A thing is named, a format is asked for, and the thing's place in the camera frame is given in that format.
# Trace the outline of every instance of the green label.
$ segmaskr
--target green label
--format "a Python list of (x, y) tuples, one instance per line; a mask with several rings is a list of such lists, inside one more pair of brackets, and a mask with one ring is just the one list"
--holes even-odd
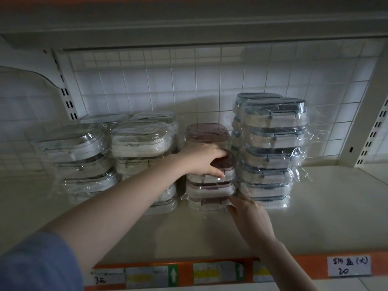
[(168, 287), (178, 286), (178, 265), (168, 266)]
[(245, 268), (243, 264), (235, 263), (236, 267), (236, 279), (238, 282), (245, 281)]

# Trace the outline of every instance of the price label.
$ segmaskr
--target price label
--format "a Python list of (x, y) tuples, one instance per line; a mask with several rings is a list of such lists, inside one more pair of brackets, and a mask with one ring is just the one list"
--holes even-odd
[(244, 265), (233, 261), (193, 264), (194, 284), (245, 280)]
[(327, 257), (330, 277), (364, 276), (372, 274), (370, 255)]
[(83, 281), (84, 286), (125, 284), (124, 269), (93, 269)]
[(271, 274), (261, 261), (253, 261), (253, 281), (254, 282), (273, 282)]
[(178, 266), (131, 267), (125, 269), (127, 289), (178, 286)]

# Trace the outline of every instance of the sleeve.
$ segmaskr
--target sleeve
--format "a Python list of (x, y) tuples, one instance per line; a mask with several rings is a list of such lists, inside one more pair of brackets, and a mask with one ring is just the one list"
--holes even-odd
[(57, 235), (36, 232), (0, 257), (2, 290), (81, 291), (82, 274), (73, 251)]

